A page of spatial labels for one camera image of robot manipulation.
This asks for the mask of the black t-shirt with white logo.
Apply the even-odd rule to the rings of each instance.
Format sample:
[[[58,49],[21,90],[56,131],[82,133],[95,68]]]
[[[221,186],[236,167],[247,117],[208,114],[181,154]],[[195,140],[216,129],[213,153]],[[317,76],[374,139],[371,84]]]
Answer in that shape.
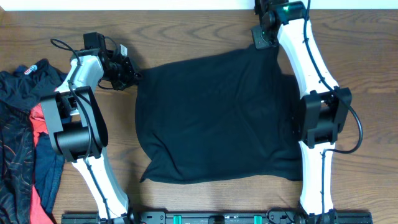
[[[300,95],[276,47],[144,70],[136,133],[150,158],[142,180],[195,184],[274,175],[302,180],[292,118]]]

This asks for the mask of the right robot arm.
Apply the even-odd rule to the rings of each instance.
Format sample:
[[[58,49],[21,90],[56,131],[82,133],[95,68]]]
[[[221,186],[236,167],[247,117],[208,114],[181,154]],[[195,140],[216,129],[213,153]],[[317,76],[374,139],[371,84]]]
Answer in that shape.
[[[312,32],[310,3],[255,1],[259,25],[252,28],[257,49],[281,46],[293,68],[300,100],[293,122],[302,155],[303,189],[294,223],[346,223],[331,197],[331,163],[352,94],[328,71]]]

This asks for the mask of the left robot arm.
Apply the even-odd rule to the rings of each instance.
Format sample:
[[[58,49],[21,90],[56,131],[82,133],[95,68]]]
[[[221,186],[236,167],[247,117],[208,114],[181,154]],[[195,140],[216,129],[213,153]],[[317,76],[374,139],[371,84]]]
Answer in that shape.
[[[66,79],[40,101],[50,143],[82,175],[98,207],[96,213],[65,213],[62,223],[139,223],[108,159],[108,130],[95,90],[107,81],[111,89],[123,91],[143,76],[127,48],[117,45],[109,50],[106,39],[98,32],[86,33],[81,50],[51,39],[54,46],[73,55]]]

